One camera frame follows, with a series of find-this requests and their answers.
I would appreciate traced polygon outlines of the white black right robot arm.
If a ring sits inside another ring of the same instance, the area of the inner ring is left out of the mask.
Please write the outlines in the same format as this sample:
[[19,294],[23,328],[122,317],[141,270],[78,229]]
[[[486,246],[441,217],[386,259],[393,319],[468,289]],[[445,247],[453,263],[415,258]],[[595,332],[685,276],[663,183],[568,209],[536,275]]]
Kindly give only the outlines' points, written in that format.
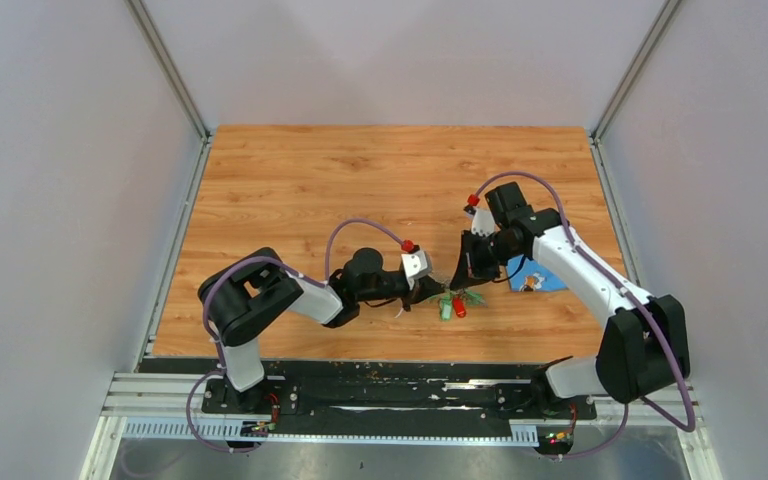
[[682,304],[625,279],[585,244],[561,208],[535,210],[509,182],[470,195],[464,210],[473,224],[461,234],[451,289],[498,280],[511,259],[532,260],[557,276],[603,329],[596,355],[555,360],[533,374],[531,403],[537,413],[556,417],[572,397],[584,395],[628,404],[687,379]]

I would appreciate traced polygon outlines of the green key tag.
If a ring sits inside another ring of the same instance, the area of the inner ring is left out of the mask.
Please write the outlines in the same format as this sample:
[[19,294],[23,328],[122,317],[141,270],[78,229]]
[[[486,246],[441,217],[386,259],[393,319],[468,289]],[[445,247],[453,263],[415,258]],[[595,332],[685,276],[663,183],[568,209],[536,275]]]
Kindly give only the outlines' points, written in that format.
[[439,316],[442,322],[448,322],[453,316],[452,301],[448,298],[439,301]]

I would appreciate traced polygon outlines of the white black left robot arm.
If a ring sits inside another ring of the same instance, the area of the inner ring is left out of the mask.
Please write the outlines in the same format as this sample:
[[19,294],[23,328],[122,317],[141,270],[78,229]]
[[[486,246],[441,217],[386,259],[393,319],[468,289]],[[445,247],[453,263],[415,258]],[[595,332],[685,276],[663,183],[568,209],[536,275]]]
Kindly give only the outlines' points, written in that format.
[[228,400],[243,413],[264,405],[267,389],[258,337],[282,314],[293,312],[326,328],[340,328],[359,315],[364,302],[399,302],[408,311],[446,291],[431,272],[430,257],[418,247],[401,255],[396,270],[384,268],[379,251],[361,248],[319,282],[264,247],[208,277],[198,298],[203,323],[218,346]]

